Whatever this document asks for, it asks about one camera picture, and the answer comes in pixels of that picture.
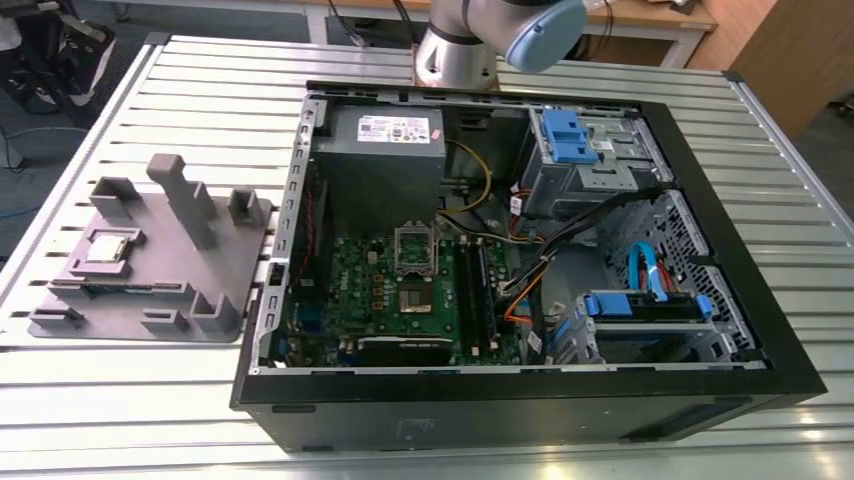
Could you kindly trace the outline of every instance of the green motherboard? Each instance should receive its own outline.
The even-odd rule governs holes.
[[[347,350],[359,338],[403,337],[450,340],[449,365],[519,364],[519,332],[515,325],[501,324],[493,300],[509,276],[505,247],[469,242],[439,240],[430,245],[418,236],[402,235],[395,246],[394,237],[335,238],[326,304],[303,304],[297,311],[314,333],[302,342],[307,363],[349,366]],[[399,274],[395,260],[430,264],[434,257],[434,275]],[[469,277],[482,283],[466,283]],[[466,314],[467,308],[475,313]]]

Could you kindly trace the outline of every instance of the motherboard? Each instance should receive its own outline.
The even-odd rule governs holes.
[[[313,366],[513,365],[517,325],[497,315],[505,247],[431,227],[334,239],[327,301],[301,303],[302,360]]]

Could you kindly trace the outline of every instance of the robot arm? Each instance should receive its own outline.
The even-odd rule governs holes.
[[[430,86],[489,89],[495,52],[522,72],[554,65],[582,35],[582,0],[434,0],[415,62]]]

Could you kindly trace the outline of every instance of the ram slot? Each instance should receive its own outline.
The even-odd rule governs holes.
[[[485,346],[490,351],[498,350],[498,326],[495,324],[495,301],[493,300],[493,286],[490,285],[490,262],[486,255],[486,247],[478,240],[478,272],[481,274],[481,317],[483,324],[482,336],[486,338]]]
[[[477,304],[471,292],[473,275],[469,263],[469,246],[462,240],[454,248],[454,282],[457,287],[458,314],[459,314],[459,340],[466,355],[479,356],[478,334],[475,328]]]

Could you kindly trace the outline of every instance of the power supply label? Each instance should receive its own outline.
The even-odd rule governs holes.
[[[430,121],[415,117],[379,117],[359,119],[359,142],[430,143]]]

